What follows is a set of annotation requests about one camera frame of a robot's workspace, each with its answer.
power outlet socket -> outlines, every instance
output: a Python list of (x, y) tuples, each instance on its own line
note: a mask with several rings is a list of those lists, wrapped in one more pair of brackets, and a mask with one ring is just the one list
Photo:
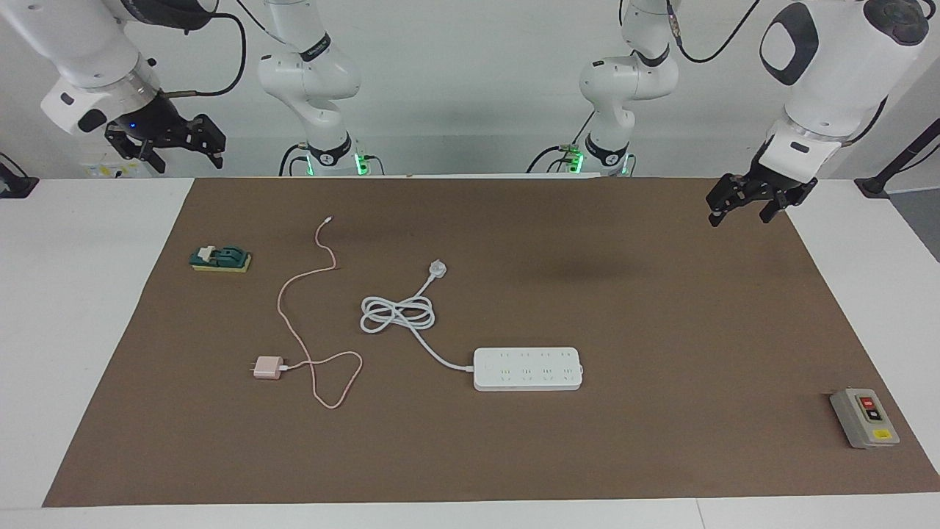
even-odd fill
[(482, 347), (473, 365), (481, 392), (574, 391), (584, 373), (573, 347)]

black stand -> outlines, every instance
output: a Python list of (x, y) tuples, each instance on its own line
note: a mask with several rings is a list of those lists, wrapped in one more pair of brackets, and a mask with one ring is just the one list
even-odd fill
[(908, 145), (904, 152), (898, 154), (898, 157), (892, 160), (886, 168), (882, 169), (877, 176), (872, 178), (857, 178), (855, 179), (855, 185), (858, 185), (862, 194), (870, 199), (887, 199), (888, 196), (887, 193), (885, 193), (885, 185), (887, 185), (888, 181), (891, 180), (894, 175), (898, 174), (908, 162), (920, 154), (920, 152), (930, 145), (938, 136), (940, 136), (940, 120), (934, 121), (931, 126), (927, 127), (927, 130), (921, 133), (913, 143)]
[(7, 185), (6, 191), (0, 191), (0, 199), (25, 199), (33, 192), (39, 178), (23, 177), (13, 174), (7, 166), (0, 164), (0, 182)]

white table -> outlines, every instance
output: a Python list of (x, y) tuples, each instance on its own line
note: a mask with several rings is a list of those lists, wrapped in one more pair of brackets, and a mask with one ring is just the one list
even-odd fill
[[(42, 509), (191, 184), (47, 180), (0, 201), (0, 528), (940, 527), (940, 494)], [(851, 182), (821, 182), (789, 212), (940, 468), (940, 264), (888, 201)]]

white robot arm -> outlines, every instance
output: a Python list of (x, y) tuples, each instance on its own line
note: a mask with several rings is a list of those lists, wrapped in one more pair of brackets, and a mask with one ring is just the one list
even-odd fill
[(258, 64), (264, 90), (286, 104), (304, 125), (307, 159), (317, 175), (368, 171), (355, 138), (334, 100), (359, 91), (362, 77), (323, 28), (313, 0), (265, 0), (274, 19), (272, 34), (288, 51)]
[(606, 57), (581, 71), (581, 93), (595, 111), (579, 146), (586, 154), (585, 171), (620, 173), (635, 125), (634, 113), (625, 106), (664, 97), (679, 83), (679, 66), (669, 53), (672, 32), (666, 0), (631, 0), (622, 35), (632, 54)]
[(820, 167), (865, 134), (850, 139), (882, 102), (880, 113), (928, 29), (916, 0), (810, 0), (780, 11), (764, 34), (760, 58), (767, 72), (792, 87), (791, 97), (747, 174), (726, 174), (709, 193), (712, 225), (754, 200), (770, 201), (760, 213), (765, 223), (802, 203)]
[(180, 117), (160, 90), (155, 62), (140, 55), (124, 25), (195, 30), (218, 16), (217, 6), (218, 0), (0, 0), (0, 14), (58, 69), (61, 77), (41, 104), (56, 125), (79, 135), (106, 124), (118, 153), (164, 172), (153, 149), (202, 152), (220, 168), (226, 138), (208, 116)]

white plug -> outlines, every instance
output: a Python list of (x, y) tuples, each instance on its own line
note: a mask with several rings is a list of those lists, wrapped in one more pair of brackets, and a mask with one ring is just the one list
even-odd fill
[(444, 277), (444, 274), (447, 273), (447, 265), (444, 264), (440, 259), (431, 263), (431, 267), (428, 268), (428, 271), (431, 272), (431, 275), (435, 279), (439, 280)]

